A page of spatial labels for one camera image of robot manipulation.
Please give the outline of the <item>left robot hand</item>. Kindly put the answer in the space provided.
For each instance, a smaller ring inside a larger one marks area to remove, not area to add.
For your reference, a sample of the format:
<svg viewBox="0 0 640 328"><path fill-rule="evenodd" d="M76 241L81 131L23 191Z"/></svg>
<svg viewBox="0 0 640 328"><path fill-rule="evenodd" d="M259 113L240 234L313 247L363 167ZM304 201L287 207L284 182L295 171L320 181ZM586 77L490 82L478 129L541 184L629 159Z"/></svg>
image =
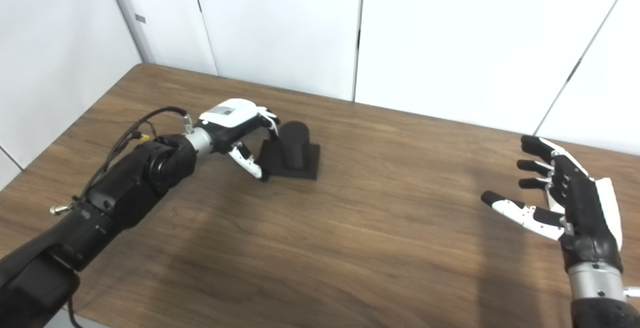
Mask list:
<svg viewBox="0 0 640 328"><path fill-rule="evenodd" d="M242 139L259 128L265 128L270 140L278 141L280 123L279 117L267 107L258 106L253 101L233 98L202 113L196 127L208 136L210 153L230 155L254 178L267 182L268 171L257 163Z"/></svg>

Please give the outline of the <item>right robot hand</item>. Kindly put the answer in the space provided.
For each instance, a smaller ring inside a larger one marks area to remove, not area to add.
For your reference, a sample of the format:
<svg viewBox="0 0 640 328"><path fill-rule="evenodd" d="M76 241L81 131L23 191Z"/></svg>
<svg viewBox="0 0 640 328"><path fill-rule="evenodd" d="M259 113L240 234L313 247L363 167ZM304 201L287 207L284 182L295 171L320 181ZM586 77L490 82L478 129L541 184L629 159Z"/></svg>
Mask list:
<svg viewBox="0 0 640 328"><path fill-rule="evenodd" d="M522 151L538 160L516 163L537 173L519 180L519 187L544 191L549 207L528 206L493 191L483 192L482 202L522 228L558 241L565 271L594 262L622 273L620 212L611 181L595 180L568 151L544 138L524 135L520 141Z"/></svg>

